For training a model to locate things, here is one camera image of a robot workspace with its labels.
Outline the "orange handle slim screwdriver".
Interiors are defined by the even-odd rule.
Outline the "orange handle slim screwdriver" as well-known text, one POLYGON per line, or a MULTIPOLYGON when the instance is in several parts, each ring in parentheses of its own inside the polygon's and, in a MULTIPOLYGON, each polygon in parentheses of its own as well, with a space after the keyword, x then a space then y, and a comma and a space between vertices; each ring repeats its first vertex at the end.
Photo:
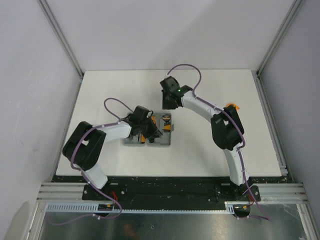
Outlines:
POLYGON ((141 134, 140 142, 141 142, 141 144, 146 143, 146 138, 142 134, 141 134))

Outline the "grey plastic tool case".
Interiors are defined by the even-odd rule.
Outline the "grey plastic tool case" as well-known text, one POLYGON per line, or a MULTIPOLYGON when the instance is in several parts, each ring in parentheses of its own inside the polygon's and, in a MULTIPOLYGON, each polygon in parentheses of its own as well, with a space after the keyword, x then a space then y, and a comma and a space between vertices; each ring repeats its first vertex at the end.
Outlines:
POLYGON ((146 138, 142 133, 139 133, 136 136, 123 139, 123 145, 127 147, 170 147, 174 130, 172 114, 169 112, 155 112, 152 114, 151 120, 157 128, 154 135, 146 138))

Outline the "orange tape measure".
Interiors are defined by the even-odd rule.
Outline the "orange tape measure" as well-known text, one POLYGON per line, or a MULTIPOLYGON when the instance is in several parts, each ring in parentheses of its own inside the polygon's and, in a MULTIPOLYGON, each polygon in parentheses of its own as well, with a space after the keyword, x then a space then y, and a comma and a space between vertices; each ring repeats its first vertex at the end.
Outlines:
POLYGON ((240 109, 240 107, 238 105, 236 105, 235 103, 228 103, 226 106, 226 108, 228 107, 234 107, 237 111, 240 109))

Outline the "orange black utility knife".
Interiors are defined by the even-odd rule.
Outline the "orange black utility knife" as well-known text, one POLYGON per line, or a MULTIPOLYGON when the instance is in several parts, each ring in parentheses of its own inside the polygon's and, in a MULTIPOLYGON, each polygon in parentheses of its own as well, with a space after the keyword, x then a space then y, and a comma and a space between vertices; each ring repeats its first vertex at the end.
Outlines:
POLYGON ((152 122, 154 123, 155 126, 157 126, 157 120, 156 120, 156 116, 152 115, 151 116, 152 122))

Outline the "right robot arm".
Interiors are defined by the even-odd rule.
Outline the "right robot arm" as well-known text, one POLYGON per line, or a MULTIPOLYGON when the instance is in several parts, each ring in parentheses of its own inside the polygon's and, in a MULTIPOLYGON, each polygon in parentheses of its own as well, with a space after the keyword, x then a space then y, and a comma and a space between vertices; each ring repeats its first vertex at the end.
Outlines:
POLYGON ((213 142, 223 150, 229 168, 230 181, 235 184, 230 188, 230 194, 235 200, 242 201, 249 194, 245 184, 250 175, 246 172, 242 155, 242 148, 245 147, 246 142, 244 128, 236 107, 229 105, 220 108, 195 95, 191 87, 180 86, 172 76, 162 80, 160 85, 164 110, 186 108, 210 123, 213 142))

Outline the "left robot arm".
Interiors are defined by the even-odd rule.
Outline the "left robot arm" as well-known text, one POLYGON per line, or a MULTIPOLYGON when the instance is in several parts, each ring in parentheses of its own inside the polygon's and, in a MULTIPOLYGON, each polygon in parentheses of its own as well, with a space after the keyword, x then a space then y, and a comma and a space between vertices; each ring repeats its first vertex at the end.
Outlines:
POLYGON ((62 155, 70 161, 72 169, 79 171, 94 186, 93 194, 98 199, 105 200, 111 193, 108 177, 98 164, 104 144, 139 134, 147 140, 160 138, 162 133, 152 120, 152 114, 151 110, 138 105, 115 123, 94 126, 82 121, 66 141, 62 155))

